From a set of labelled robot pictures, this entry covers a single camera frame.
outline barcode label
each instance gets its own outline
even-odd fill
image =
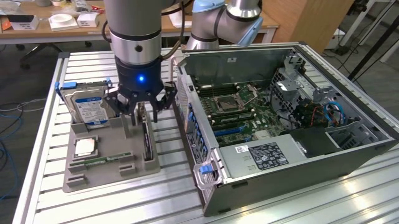
[[[237,151],[237,153],[246,152],[248,151],[248,146],[237,146],[236,151]]]

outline hard drive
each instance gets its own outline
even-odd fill
[[[65,102],[73,123],[84,123],[86,129],[109,126],[108,119],[116,117],[110,106],[102,100],[109,82],[64,83],[56,89]]]

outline red object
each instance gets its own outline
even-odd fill
[[[98,14],[102,14],[105,12],[105,8],[101,8],[98,6],[92,5],[92,12],[96,12]]]
[[[318,108],[318,106],[316,106],[314,108],[313,108],[313,114],[316,113],[316,109]],[[310,126],[313,126],[313,114],[312,114],[312,121],[310,121]]]

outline wooden desk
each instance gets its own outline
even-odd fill
[[[92,5],[104,6],[104,2],[100,0],[89,1]],[[9,28],[0,34],[0,44],[22,44],[22,43],[46,43],[46,42],[72,42],[72,41],[92,41],[101,40],[101,27],[105,22],[105,15],[98,15],[98,26],[96,28],[78,28],[62,31],[50,31],[48,17],[52,15],[52,11],[57,11],[61,7],[48,6],[38,7],[33,2],[22,2],[20,8],[26,14],[36,15],[40,18],[38,27],[36,30],[13,30]],[[261,29],[258,33],[265,33],[261,42],[270,42],[274,29],[278,27],[276,21],[273,21],[264,13]],[[184,36],[189,36],[190,28],[185,28]],[[178,36],[180,29],[174,28],[169,17],[161,17],[161,36],[170,37]]]

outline sticker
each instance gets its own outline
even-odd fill
[[[236,57],[229,57],[228,59],[226,59],[226,62],[228,63],[230,63],[230,62],[236,62],[237,61],[237,58]]]
[[[256,126],[256,124],[254,124],[254,122],[252,121],[252,125],[253,125],[253,128],[257,128],[257,126]]]
[[[236,120],[237,118],[226,118],[226,119],[221,119],[220,122],[225,122],[225,121],[230,121],[230,120]]]
[[[76,99],[74,102],[84,123],[88,125],[98,125],[108,121],[106,111],[101,107],[102,99],[100,97]]]
[[[237,153],[246,152],[248,151],[248,146],[237,146],[236,151],[237,151]]]
[[[288,160],[274,142],[250,147],[249,153],[260,170],[288,164]]]
[[[242,114],[242,115],[240,115],[237,118],[248,118],[248,117],[250,117],[252,116],[252,114],[249,113],[249,114]]]

